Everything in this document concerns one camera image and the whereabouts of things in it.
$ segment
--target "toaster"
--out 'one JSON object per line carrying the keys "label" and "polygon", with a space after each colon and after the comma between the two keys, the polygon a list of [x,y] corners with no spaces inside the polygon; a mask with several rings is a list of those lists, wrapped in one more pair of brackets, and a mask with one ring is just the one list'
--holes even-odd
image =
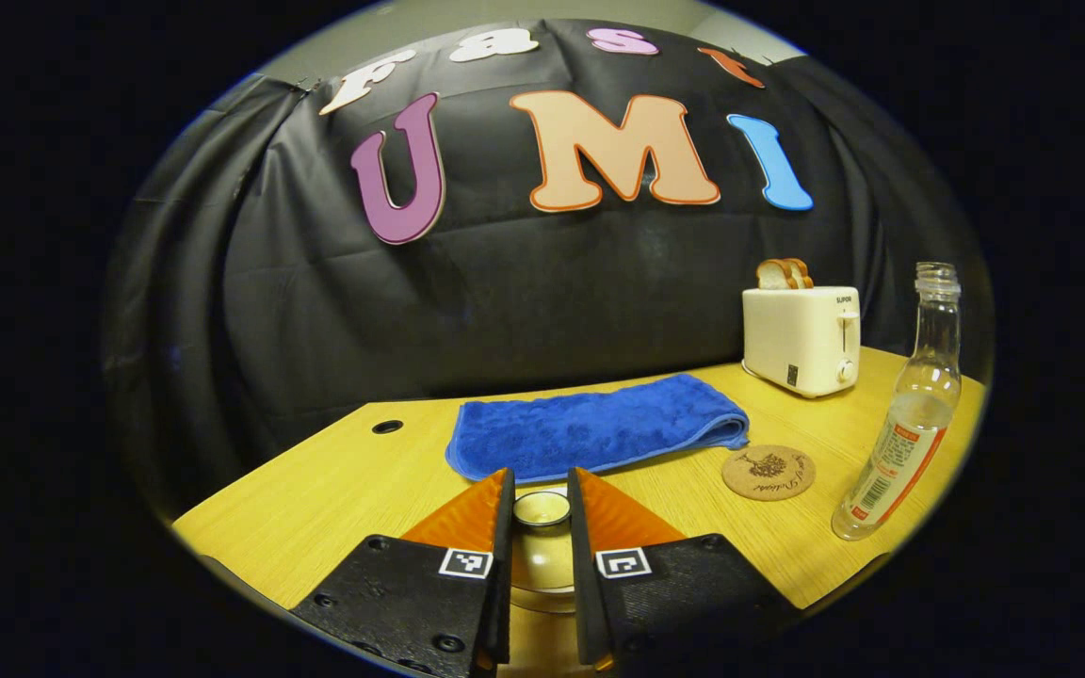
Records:
{"label": "toaster", "polygon": [[860,370],[855,287],[745,289],[742,296],[744,370],[809,398],[855,385]]}

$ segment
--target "clear bottle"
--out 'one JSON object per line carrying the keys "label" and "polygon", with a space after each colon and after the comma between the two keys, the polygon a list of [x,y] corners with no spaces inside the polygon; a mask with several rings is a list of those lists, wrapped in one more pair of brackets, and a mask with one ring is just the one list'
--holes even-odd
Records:
{"label": "clear bottle", "polygon": [[841,539],[873,535],[920,479],[960,399],[960,284],[953,265],[916,266],[916,351],[895,382],[895,399],[860,477],[831,515]]}

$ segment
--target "microfiber cloth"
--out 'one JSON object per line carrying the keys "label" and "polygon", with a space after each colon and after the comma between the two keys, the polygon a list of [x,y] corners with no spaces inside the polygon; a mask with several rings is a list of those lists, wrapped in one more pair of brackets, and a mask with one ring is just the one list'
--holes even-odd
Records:
{"label": "microfiber cloth", "polygon": [[559,481],[697,447],[738,450],[748,415],[709,383],[676,374],[612,394],[469,402],[447,463],[471,481],[512,468],[518,482]]}

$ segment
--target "wooden table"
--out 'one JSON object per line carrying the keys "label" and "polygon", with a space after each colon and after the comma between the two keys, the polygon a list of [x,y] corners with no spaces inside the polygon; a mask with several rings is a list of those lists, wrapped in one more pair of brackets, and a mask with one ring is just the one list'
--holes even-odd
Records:
{"label": "wooden table", "polygon": [[[867,539],[835,537],[831,512],[868,459],[904,361],[861,348],[857,385],[817,399],[751,376],[738,363],[688,370],[748,412],[753,446],[791,446],[814,459],[814,485],[787,501],[758,502],[731,492],[719,472],[731,455],[724,447],[663,455],[599,475],[685,535],[723,533],[794,605],[805,609],[908,538],[959,471],[976,434],[985,389],[965,378],[950,431],[899,510]],[[661,376],[667,375],[478,399],[611,392]],[[444,459],[463,402],[365,405],[187,511],[174,529],[195,553],[215,558],[276,604],[292,609],[362,537],[404,535],[469,488],[471,482]],[[371,431],[386,420],[404,421],[404,428]],[[518,492],[561,485],[521,485]],[[593,674],[576,661],[572,615],[513,606],[510,628],[512,663],[500,666],[500,675]]]}

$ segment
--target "toaster knob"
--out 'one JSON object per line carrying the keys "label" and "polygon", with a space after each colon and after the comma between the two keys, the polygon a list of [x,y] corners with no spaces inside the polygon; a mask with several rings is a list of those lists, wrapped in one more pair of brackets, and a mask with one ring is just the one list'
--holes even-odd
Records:
{"label": "toaster knob", "polygon": [[856,378],[856,363],[852,360],[841,360],[839,380],[840,383],[852,382]]}

